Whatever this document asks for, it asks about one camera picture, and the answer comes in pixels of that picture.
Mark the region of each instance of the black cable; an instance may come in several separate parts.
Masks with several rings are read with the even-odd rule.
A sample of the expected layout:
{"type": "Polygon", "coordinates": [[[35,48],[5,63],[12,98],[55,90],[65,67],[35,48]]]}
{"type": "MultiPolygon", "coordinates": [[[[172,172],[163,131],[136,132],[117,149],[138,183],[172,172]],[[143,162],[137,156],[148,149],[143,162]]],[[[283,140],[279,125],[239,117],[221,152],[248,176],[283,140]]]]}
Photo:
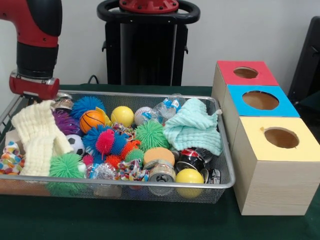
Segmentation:
{"type": "Polygon", "coordinates": [[[90,83],[91,83],[91,80],[92,80],[92,79],[95,79],[96,84],[100,84],[100,82],[99,82],[99,80],[98,80],[98,78],[97,78],[97,76],[96,76],[96,75],[92,75],[92,76],[89,78],[89,80],[88,80],[88,84],[90,84],[90,83]]]}

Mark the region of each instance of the yellow box top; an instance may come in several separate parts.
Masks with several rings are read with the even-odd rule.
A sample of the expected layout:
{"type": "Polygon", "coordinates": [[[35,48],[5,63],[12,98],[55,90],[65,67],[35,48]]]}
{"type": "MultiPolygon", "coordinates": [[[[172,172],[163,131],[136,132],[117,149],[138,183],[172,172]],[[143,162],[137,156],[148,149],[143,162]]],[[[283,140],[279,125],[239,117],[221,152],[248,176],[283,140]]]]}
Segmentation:
{"type": "Polygon", "coordinates": [[[259,161],[320,162],[320,145],[301,118],[242,116],[240,121],[259,161]]]}

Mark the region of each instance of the green table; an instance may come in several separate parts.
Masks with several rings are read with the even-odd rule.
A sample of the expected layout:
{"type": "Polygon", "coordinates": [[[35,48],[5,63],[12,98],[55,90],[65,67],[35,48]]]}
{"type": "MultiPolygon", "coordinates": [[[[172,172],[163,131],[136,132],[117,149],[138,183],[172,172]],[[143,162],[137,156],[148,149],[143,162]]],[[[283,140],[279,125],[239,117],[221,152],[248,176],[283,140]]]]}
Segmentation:
{"type": "MultiPolygon", "coordinates": [[[[210,96],[211,87],[64,85],[65,90],[210,96]]],[[[320,239],[320,190],[305,216],[241,216],[232,189],[217,204],[0,195],[1,238],[320,239]]]]}

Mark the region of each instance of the metal wire basket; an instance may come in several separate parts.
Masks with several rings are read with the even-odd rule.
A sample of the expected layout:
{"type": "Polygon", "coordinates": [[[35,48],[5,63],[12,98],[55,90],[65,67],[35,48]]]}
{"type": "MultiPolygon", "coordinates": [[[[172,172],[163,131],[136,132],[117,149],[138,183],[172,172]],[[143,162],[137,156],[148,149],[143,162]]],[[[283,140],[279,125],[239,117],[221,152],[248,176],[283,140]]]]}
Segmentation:
{"type": "MultiPolygon", "coordinates": [[[[118,92],[61,91],[72,95],[73,99],[83,96],[99,98],[107,109],[107,115],[118,106],[128,106],[133,111],[144,107],[154,107],[167,95],[133,94],[118,92]]],[[[213,114],[219,108],[211,97],[184,96],[198,98],[206,104],[207,113],[213,114]]],[[[5,135],[13,129],[11,118],[27,106],[27,100],[16,96],[0,116],[0,149],[5,147],[5,135]]],[[[235,183],[235,174],[228,147],[222,117],[218,118],[218,130],[222,137],[223,152],[215,156],[206,168],[221,172],[220,184],[194,184],[176,182],[140,182],[122,180],[95,180],[60,177],[39,177],[22,175],[0,175],[0,194],[51,197],[105,198],[122,200],[145,200],[161,202],[188,202],[215,204],[235,183]]]]}

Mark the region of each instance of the red box top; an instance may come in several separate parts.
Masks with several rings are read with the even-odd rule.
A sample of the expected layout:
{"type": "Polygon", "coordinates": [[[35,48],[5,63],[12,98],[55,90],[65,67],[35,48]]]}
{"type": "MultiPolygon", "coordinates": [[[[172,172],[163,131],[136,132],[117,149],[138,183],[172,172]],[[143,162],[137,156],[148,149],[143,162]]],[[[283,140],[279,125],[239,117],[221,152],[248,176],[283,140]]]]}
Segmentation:
{"type": "Polygon", "coordinates": [[[227,85],[279,86],[263,61],[218,61],[227,85]]]}

